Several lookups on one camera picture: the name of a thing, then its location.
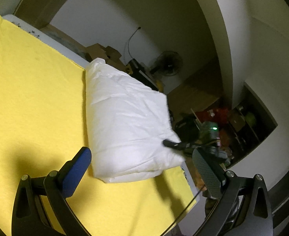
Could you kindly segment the white puffer jacket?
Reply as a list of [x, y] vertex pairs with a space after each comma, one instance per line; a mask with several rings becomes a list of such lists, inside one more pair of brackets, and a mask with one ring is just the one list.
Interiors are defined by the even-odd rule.
[[94, 177], [125, 183], [159, 176], [184, 155], [163, 145], [179, 142], [165, 94], [94, 59], [87, 67], [86, 127]]

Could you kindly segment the black standing fan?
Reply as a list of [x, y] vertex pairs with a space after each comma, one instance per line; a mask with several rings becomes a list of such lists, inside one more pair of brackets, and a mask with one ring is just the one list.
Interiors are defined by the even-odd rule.
[[158, 73], [162, 76], [174, 76], [179, 73], [183, 66], [183, 59], [178, 52], [164, 51], [155, 61], [150, 73]]

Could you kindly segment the black yellow box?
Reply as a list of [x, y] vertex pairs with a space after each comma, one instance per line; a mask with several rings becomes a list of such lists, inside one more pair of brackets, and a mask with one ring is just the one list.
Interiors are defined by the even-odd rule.
[[130, 60], [125, 69], [131, 77], [143, 83], [145, 86], [150, 87], [152, 90], [159, 92], [164, 91], [163, 85], [153, 79], [153, 77], [146, 72], [145, 68], [135, 59]]

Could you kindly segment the brown cardboard box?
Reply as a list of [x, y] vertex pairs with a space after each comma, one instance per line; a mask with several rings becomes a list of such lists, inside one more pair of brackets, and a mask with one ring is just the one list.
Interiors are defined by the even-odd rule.
[[120, 71], [125, 71], [125, 64], [121, 62], [121, 54], [111, 46], [104, 47], [99, 43], [85, 48], [92, 60], [100, 58], [105, 60], [106, 64], [111, 65]]

